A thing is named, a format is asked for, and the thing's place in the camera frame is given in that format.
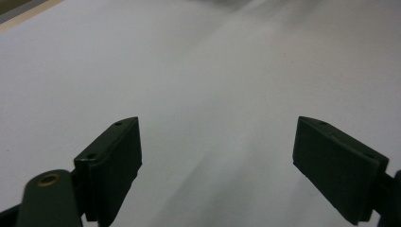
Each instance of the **screw hole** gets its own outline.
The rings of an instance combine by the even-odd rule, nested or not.
[[[56,183],[60,178],[59,174],[48,174],[38,181],[38,186],[44,187]]]
[[[96,157],[95,154],[88,154],[88,156],[86,156],[88,159],[94,159]]]

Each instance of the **white table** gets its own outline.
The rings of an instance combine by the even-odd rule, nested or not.
[[[297,117],[401,169],[400,21],[399,0],[65,0],[0,35],[0,209],[137,115],[113,226],[351,226],[292,164]]]

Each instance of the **white surface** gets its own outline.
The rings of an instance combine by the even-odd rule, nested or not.
[[[113,226],[351,226],[292,165],[297,117],[400,169],[400,21],[399,0],[66,0],[0,36],[0,209],[138,115]]]

